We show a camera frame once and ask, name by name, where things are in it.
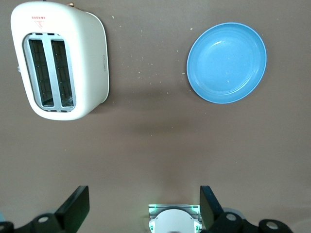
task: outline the toaster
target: toaster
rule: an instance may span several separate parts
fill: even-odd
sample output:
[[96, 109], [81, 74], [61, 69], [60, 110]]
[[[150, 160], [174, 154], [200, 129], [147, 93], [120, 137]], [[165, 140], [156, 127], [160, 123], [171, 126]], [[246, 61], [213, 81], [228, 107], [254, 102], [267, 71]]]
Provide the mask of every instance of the toaster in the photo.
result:
[[79, 119], [107, 99], [107, 42], [95, 15], [32, 1], [13, 10], [11, 29], [26, 95], [38, 115]]

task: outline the plate rim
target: plate rim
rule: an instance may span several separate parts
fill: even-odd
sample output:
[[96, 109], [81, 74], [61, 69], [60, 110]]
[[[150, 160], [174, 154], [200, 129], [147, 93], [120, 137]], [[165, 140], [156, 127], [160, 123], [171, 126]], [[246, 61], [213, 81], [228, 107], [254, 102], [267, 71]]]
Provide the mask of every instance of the plate rim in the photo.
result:
[[[190, 59], [190, 56], [191, 56], [191, 52], [192, 50], [194, 49], [195, 45], [200, 41], [201, 37], [203, 37], [205, 34], [207, 34], [209, 31], [211, 31], [212, 29], [214, 28], [217, 28], [217, 27], [220, 27], [220, 26], [223, 26], [223, 25], [240, 25], [240, 26], [243, 26], [249, 30], [251, 30], [260, 40], [261, 44], [262, 44], [262, 47], [263, 47], [263, 51], [264, 51], [264, 66], [263, 66], [263, 70], [262, 70], [262, 73], [260, 75], [260, 78], [258, 79], [256, 85], [254, 85], [254, 87], [249, 91], [247, 92], [247, 94], [243, 95], [242, 97], [238, 98], [238, 99], [235, 99], [235, 100], [232, 100], [232, 101], [214, 101], [214, 100], [208, 100], [208, 98], [206, 97], [203, 97], [202, 95], [200, 95], [199, 93], [197, 93], [196, 89], [193, 88], [192, 84], [191, 84], [191, 81], [190, 81], [190, 75], [189, 75], [189, 59]], [[188, 77], [188, 81], [190, 83], [190, 86], [192, 87], [192, 89], [194, 90], [194, 92], [200, 96], [201, 98], [203, 98], [204, 100], [206, 101], [209, 101], [209, 102], [212, 102], [212, 103], [218, 103], [218, 104], [227, 104], [227, 103], [233, 103], [233, 102], [236, 102], [236, 101], [239, 101], [243, 98], [245, 98], [246, 96], [248, 96], [250, 93], [253, 92], [253, 90], [258, 86], [258, 84], [260, 83], [265, 71], [266, 71], [266, 66], [267, 66], [267, 49], [266, 49], [266, 46], [264, 44], [264, 41], [263, 39], [261, 38], [261, 36], [258, 34], [258, 32], [256, 32], [253, 28], [251, 28], [250, 26], [246, 25], [246, 24], [243, 24], [243, 23], [239, 23], [239, 22], [224, 22], [224, 23], [220, 23], [220, 24], [217, 24], [217, 25], [214, 25], [213, 27], [207, 29], [206, 31], [204, 31], [194, 42], [194, 44], [192, 45], [190, 51], [189, 51], [189, 54], [188, 54], [188, 58], [187, 58], [187, 64], [186, 64], [186, 69], [187, 69], [187, 77]]]

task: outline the plate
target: plate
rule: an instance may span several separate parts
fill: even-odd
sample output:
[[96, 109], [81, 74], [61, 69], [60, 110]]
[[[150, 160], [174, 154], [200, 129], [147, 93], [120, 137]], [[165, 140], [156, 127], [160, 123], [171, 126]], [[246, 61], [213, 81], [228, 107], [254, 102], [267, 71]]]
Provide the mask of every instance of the plate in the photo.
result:
[[187, 60], [187, 75], [203, 99], [232, 103], [255, 89], [266, 63], [266, 48], [255, 30], [241, 23], [222, 23], [195, 41]]

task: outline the white toaster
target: white toaster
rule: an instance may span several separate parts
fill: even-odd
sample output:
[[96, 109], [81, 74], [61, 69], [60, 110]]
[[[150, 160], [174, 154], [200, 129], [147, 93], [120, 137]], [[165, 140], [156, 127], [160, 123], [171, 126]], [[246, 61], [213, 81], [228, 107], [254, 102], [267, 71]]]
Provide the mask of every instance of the white toaster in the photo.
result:
[[11, 28], [28, 101], [38, 115], [74, 120], [106, 100], [107, 42], [95, 15], [32, 1], [13, 10]]

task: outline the toast slot grill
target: toast slot grill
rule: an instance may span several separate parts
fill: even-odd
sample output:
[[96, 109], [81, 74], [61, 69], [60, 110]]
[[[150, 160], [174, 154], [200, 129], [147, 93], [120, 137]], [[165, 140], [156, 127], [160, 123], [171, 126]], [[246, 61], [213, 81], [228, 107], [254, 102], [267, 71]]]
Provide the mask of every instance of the toast slot grill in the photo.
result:
[[55, 33], [32, 33], [23, 48], [36, 104], [45, 111], [70, 112], [76, 104], [69, 47]]

